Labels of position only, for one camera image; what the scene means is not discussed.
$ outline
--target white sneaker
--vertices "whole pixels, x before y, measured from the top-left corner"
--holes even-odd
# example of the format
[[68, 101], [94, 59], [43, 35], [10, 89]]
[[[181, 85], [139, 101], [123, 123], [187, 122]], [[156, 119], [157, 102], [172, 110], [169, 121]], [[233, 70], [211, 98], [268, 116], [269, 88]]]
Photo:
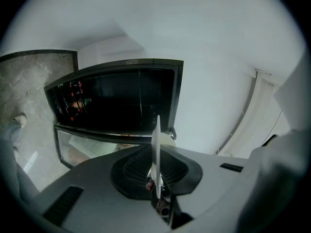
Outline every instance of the white sneaker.
[[23, 129], [26, 124], [27, 124], [27, 117], [23, 114], [17, 116], [16, 118], [14, 118], [14, 120], [16, 120], [17, 122], [20, 123], [21, 128]]
[[15, 156], [15, 159], [17, 160], [19, 158], [19, 152], [17, 150], [17, 147], [13, 147], [14, 149], [14, 156]]

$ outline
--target concrete floor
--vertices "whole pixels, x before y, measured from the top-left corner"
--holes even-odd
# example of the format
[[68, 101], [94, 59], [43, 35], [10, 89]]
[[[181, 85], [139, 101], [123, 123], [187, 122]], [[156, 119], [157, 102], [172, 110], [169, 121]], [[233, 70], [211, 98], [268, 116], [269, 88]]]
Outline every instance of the concrete floor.
[[68, 171], [59, 162], [53, 125], [54, 115], [44, 86], [73, 72], [71, 54], [32, 54], [0, 63], [0, 130], [24, 112], [28, 123], [17, 142], [17, 163], [28, 173], [39, 191]]

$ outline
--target shoe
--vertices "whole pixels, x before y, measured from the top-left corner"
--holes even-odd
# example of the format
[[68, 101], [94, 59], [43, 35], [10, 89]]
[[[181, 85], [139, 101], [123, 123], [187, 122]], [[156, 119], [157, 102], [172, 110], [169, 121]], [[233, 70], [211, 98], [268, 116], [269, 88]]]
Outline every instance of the shoe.
[[13, 147], [13, 149], [14, 149], [15, 160], [17, 160], [19, 158], [19, 152], [17, 150], [17, 147]]
[[21, 128], [23, 129], [26, 124], [27, 124], [27, 117], [24, 114], [21, 114], [19, 116], [17, 116], [16, 118], [14, 118], [13, 120], [16, 120], [17, 122], [20, 123]]

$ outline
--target person's leg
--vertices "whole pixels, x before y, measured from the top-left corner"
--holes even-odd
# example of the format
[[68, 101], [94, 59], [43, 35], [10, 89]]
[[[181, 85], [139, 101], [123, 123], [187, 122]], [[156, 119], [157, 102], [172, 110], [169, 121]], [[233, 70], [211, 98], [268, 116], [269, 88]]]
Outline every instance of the person's leg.
[[28, 203], [39, 191], [16, 163], [13, 144], [19, 140], [26, 124], [25, 116], [10, 121], [0, 134], [0, 173], [12, 194]]

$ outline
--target glass window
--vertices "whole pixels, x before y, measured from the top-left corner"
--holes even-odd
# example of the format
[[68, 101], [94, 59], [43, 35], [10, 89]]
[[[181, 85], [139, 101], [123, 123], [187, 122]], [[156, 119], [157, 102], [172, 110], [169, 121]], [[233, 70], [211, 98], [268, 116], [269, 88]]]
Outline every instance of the glass window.
[[72, 166], [102, 155], [135, 147], [135, 144], [104, 142], [57, 131], [61, 158]]

